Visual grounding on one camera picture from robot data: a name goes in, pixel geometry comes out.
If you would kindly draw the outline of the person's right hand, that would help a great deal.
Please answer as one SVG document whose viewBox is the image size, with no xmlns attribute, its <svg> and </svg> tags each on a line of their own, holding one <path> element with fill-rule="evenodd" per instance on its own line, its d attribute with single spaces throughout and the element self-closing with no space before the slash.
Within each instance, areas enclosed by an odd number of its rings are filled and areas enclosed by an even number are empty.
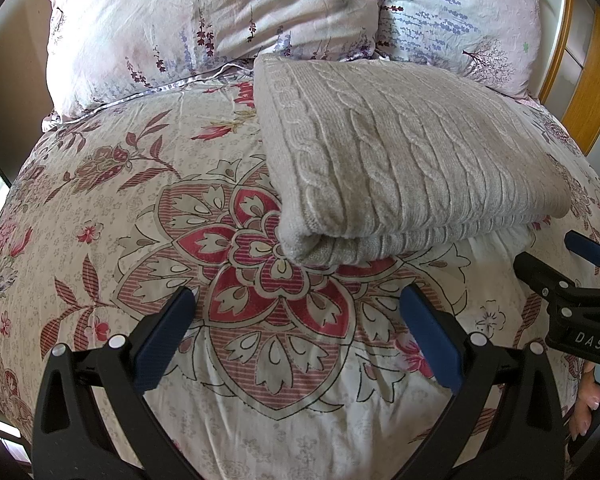
<svg viewBox="0 0 600 480">
<path fill-rule="evenodd" d="M 585 361 L 578 387 L 578 396 L 569 419 L 571 440 L 585 436 L 592 424 L 592 415 L 600 408 L 600 385 L 595 380 L 595 364 Z"/>
</svg>

